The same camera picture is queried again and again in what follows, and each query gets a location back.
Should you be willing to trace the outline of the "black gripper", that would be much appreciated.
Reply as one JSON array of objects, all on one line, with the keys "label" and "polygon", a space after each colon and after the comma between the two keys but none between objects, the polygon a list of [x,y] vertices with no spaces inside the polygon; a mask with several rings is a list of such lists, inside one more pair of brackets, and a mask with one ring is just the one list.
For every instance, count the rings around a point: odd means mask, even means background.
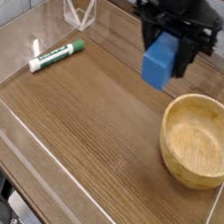
[{"label": "black gripper", "polygon": [[182,78],[199,52],[211,55],[224,21],[207,0],[136,0],[145,50],[160,32],[179,38],[173,77]]}]

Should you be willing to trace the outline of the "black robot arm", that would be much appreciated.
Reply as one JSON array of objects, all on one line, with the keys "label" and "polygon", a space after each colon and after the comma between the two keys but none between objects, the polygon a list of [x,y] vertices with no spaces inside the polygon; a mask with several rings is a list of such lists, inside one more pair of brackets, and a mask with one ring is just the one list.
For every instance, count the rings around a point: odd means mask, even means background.
[{"label": "black robot arm", "polygon": [[136,0],[146,50],[163,33],[178,39],[172,76],[182,78],[200,52],[211,56],[224,21],[207,0]]}]

